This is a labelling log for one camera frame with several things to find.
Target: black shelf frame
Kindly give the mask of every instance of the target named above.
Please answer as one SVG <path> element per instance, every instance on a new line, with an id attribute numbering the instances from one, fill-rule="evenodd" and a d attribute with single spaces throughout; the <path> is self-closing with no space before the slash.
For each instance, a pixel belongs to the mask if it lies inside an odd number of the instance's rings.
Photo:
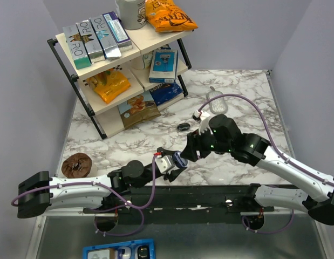
<path id="1" fill-rule="evenodd" d="M 182 56 L 183 56 L 183 58 L 184 58 L 184 60 L 185 60 L 185 63 L 186 63 L 186 65 L 187 65 L 188 69 L 191 69 L 191 68 L 192 68 L 192 65 L 191 65 L 191 63 L 190 63 L 190 61 L 189 61 L 188 54 L 187 54 L 187 51 L 186 51 L 186 49 L 185 49 L 185 46 L 184 46 L 184 44 L 183 44 L 183 42 L 182 42 L 182 39 L 178 39 L 177 41 L 178 41 L 178 45 L 179 45 L 179 47 L 180 47 Z M 73 90 L 75 91 L 75 93 L 76 93 L 76 95 L 77 95 L 77 97 L 78 97 L 80 103 L 82 104 L 83 108 L 85 109 L 86 114 L 90 117 L 92 123 L 94 124 L 94 126 L 95 126 L 95 128 L 96 128 L 98 134 L 100 135 L 100 137 L 101 137 L 102 139 L 106 139 L 106 138 L 107 138 L 107 135 L 106 135 L 106 133 L 101 129 L 101 127 L 99 126 L 100 123 L 98 123 L 98 122 L 96 121 L 96 115 L 95 115 L 93 109 L 91 108 L 90 104 L 86 104 L 84 98 L 81 96 L 81 94 L 80 94 L 80 92 L 79 92 L 79 88 L 78 88 L 77 85 L 76 85 L 76 82 L 77 82 L 78 79 L 79 79 L 78 75 L 76 75 L 76 74 L 70 74 L 70 73 L 68 72 L 68 70 L 67 70 L 67 68 L 66 68 L 66 66 L 65 66 L 65 64 L 64 64 L 64 62 L 63 62 L 62 59 L 60 58 L 60 55 L 59 55 L 58 51 L 57 51 L 56 48 L 55 48 L 56 44 L 58 43 L 58 40 L 57 40 L 57 39 L 49 39 L 49 40 L 47 40 L 47 43 L 48 43 L 50 49 L 52 50 L 52 52 L 53 52 L 55 58 L 58 60 L 59 65 L 61 66 L 62 70 L 64 71 L 64 73 L 65 73 L 65 75 L 66 75 L 66 77 L 67 77 L 67 79 L 69 80 L 69 82 L 70 82 L 70 84 L 71 84 Z M 179 76 L 178 76 L 178 79 L 179 79 L 180 85 L 181 85 L 182 90 L 183 90 L 183 95 L 184 95 L 185 97 L 188 96 L 188 91 L 187 91 L 185 82 L 184 82 L 183 79 L 182 79 L 182 76 L 179 75 Z"/>

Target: shelf leg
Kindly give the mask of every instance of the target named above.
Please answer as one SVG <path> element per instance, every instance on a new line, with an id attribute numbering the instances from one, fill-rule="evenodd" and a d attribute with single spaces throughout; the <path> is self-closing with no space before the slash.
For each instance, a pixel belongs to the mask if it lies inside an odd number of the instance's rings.
<path id="1" fill-rule="evenodd" d="M 90 108 L 86 105 L 84 99 L 82 98 L 82 96 L 81 96 L 81 94 L 80 94 L 80 92 L 79 92 L 79 90 L 78 90 L 78 88 L 77 88 L 77 86 L 76 86 L 76 84 L 75 84 L 75 82 L 78 80 L 79 77 L 78 77 L 77 75 L 75 75 L 75 74 L 73 74 L 73 75 L 70 75 L 70 74 L 69 74 L 67 68 L 65 67 L 65 64 L 63 63 L 63 61 L 62 61 L 62 59 L 60 58 L 60 56 L 59 56 L 57 50 L 55 49 L 55 45 L 58 43 L 58 40 L 57 40 L 57 39 L 49 39 L 49 40 L 47 40 L 47 42 L 48 42 L 48 45 L 49 45 L 49 47 L 51 48 L 51 50 L 52 50 L 54 56 L 55 56 L 56 59 L 58 60 L 59 65 L 60 65 L 61 68 L 63 69 L 63 71 L 64 71 L 64 73 L 65 73 L 67 79 L 69 80 L 69 82 L 70 82 L 70 84 L 71 84 L 73 90 L 75 91 L 75 93 L 76 93 L 76 95 L 77 95 L 77 97 L 78 97 L 80 103 L 82 104 L 83 108 L 85 109 L 87 115 L 90 117 L 92 123 L 94 124 L 94 126 L 95 126 L 95 128 L 97 129 L 98 133 L 100 134 L 101 138 L 102 138 L 102 139 L 107 138 L 107 135 L 106 135 L 106 134 L 103 134 L 103 133 L 101 132 L 101 130 L 100 130 L 100 128 L 98 127 L 98 125 L 97 125 L 95 119 L 93 118 L 93 116 L 95 115 L 94 111 L 93 111 L 92 109 L 90 109 Z"/>
<path id="2" fill-rule="evenodd" d="M 183 90 L 183 96 L 185 96 L 185 97 L 188 96 L 188 91 L 187 91 L 185 82 L 184 82 L 183 79 L 182 79 L 182 76 L 179 75 L 179 76 L 178 76 L 178 79 L 179 79 L 179 81 L 180 81 L 180 85 L 181 85 L 182 90 Z"/>
<path id="3" fill-rule="evenodd" d="M 183 56 L 183 58 L 184 58 L 184 60 L 185 60 L 185 62 L 186 62 L 186 65 L 187 65 L 188 69 L 191 69 L 191 68 L 192 68 L 192 64 L 191 64 L 190 61 L 189 61 L 188 54 L 187 54 L 187 51 L 186 51 L 186 49 L 185 49 L 185 46 L 184 46 L 184 44 L 183 44 L 182 39 L 178 39 L 178 45 L 179 45 L 179 47 L 180 47 L 182 56 Z"/>

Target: marble countertop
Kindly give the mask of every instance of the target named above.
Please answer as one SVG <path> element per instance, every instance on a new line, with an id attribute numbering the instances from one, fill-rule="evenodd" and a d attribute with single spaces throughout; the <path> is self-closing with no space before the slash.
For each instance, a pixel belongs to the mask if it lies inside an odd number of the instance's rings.
<path id="1" fill-rule="evenodd" d="M 161 112 L 162 116 L 102 140 L 90 118 L 77 100 L 70 131 L 63 153 L 63 161 L 78 152 L 86 153 L 97 166 L 97 175 L 126 165 L 130 160 L 151 163 L 158 147 L 183 150 L 188 132 L 178 132 L 182 122 L 198 124 L 193 112 L 206 101 L 210 86 L 223 93 L 241 94 L 254 101 L 262 110 L 278 147 L 289 153 L 280 118 L 264 71 L 248 70 L 190 70 L 183 74 L 189 96 Z M 267 134 L 257 112 L 249 103 L 237 98 L 227 99 L 227 116 L 233 118 L 241 132 Z M 59 177 L 64 177 L 59 168 Z M 247 185 L 250 183 L 288 183 L 273 173 L 242 164 L 229 154 L 210 154 L 188 168 L 172 183 L 159 178 L 157 185 Z"/>

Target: purple box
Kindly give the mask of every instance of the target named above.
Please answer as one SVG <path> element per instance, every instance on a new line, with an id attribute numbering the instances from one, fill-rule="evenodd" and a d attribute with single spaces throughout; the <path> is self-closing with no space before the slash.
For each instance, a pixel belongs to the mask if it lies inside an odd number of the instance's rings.
<path id="1" fill-rule="evenodd" d="M 104 13 L 103 17 L 108 23 L 111 29 L 112 35 L 117 42 L 117 45 L 121 52 L 132 49 L 132 41 L 127 35 L 125 29 L 121 26 L 121 23 L 115 14 L 115 12 Z"/>

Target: chip bag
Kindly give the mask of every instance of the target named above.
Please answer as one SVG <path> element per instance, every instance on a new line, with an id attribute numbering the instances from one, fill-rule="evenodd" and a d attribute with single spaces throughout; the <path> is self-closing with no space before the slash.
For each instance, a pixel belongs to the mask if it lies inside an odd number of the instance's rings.
<path id="1" fill-rule="evenodd" d="M 128 79 L 113 69 L 89 77 L 86 82 L 107 104 L 131 87 Z"/>
<path id="2" fill-rule="evenodd" d="M 146 14 L 156 32 L 192 31 L 198 28 L 173 0 L 146 0 Z"/>

